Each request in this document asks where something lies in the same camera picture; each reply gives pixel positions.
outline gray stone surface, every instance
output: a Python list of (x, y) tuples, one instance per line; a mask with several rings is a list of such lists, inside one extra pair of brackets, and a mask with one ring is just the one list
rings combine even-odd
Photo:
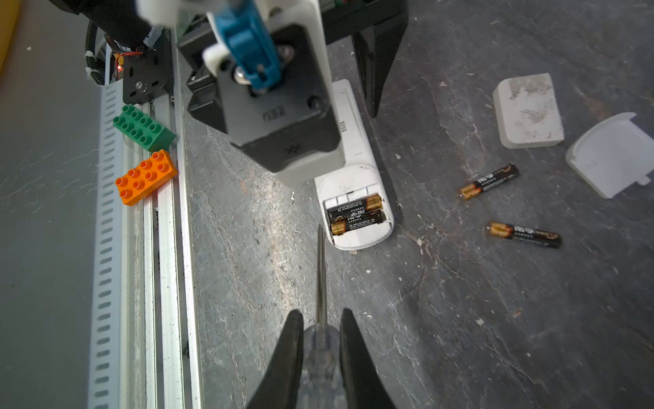
[[(415, 0), (409, 11), (373, 120), (350, 41), (329, 48), (396, 218), (375, 247), (328, 249), (330, 321), (353, 310), (398, 408), (651, 408), (654, 188), (603, 200), (564, 159), (620, 112), (654, 135), (651, 2)], [(495, 86), (543, 72), (565, 142), (503, 148)], [(283, 186), (219, 132), (184, 125), (205, 405), (242, 408), (286, 314), (312, 322), (315, 188)], [(455, 196), (508, 162), (519, 178)], [(489, 221), (555, 231), (564, 245), (490, 238)]]

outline gray wall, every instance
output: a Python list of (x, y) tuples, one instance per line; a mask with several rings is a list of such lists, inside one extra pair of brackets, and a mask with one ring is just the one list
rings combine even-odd
[(86, 406), (99, 118), (87, 23), (23, 1), (0, 74), (2, 408)]

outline white plastic block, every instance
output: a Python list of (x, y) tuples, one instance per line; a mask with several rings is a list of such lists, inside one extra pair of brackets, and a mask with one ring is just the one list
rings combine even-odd
[(503, 80), (492, 96), (500, 141), (505, 147), (550, 147), (563, 141), (563, 124), (549, 74)]
[(605, 199), (633, 183), (646, 185), (654, 170), (654, 139), (625, 112), (593, 126), (569, 149), (566, 161)]

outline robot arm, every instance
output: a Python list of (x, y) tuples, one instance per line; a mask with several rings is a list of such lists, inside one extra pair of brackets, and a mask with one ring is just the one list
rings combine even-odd
[(173, 26), (179, 9), (207, 15), (179, 40), (196, 70), (188, 112), (289, 185), (345, 165), (326, 44), (353, 35), (375, 116), (407, 25), (404, 0), (137, 2), (153, 24)]

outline aa battery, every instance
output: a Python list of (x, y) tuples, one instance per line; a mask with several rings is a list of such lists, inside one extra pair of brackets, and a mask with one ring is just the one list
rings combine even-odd
[(491, 236), (509, 240), (529, 241), (542, 247), (558, 249), (561, 246), (562, 238), (558, 233), (544, 232), (529, 227), (513, 226), (512, 224), (490, 222), (486, 231)]
[(381, 209), (360, 213), (350, 216), (347, 219), (341, 219), (331, 224), (332, 234), (340, 236), (345, 232), (350, 232), (358, 228), (366, 227), (371, 224), (381, 223), (386, 220), (384, 212)]
[(330, 223), (335, 223), (369, 211), (381, 209), (381, 197), (378, 194), (367, 198), (353, 200), (346, 204), (327, 209)]
[(478, 194), (485, 192), (486, 190), (490, 190), (506, 181), (510, 181), (519, 174), (520, 172), (518, 171), (516, 165), (508, 164), (502, 169), (498, 169), (493, 173), (490, 173), (484, 177), (480, 177), (473, 183), (470, 183), (468, 186), (459, 190), (458, 195), (465, 200), (469, 200)]

